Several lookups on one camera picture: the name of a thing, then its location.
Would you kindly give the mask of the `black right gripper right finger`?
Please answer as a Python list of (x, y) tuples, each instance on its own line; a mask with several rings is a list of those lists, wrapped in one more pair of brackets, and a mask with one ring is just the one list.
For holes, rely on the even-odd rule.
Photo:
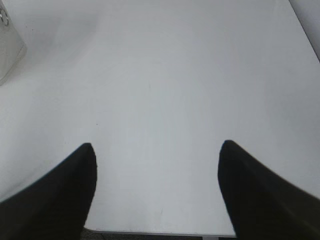
[(320, 238), (320, 200), (277, 175), (233, 140), (221, 146), (217, 178), (238, 240)]

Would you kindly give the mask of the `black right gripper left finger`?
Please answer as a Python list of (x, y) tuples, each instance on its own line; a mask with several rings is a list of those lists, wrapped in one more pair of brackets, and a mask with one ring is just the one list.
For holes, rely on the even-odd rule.
[(2, 240), (79, 240), (97, 185), (90, 143), (0, 203)]

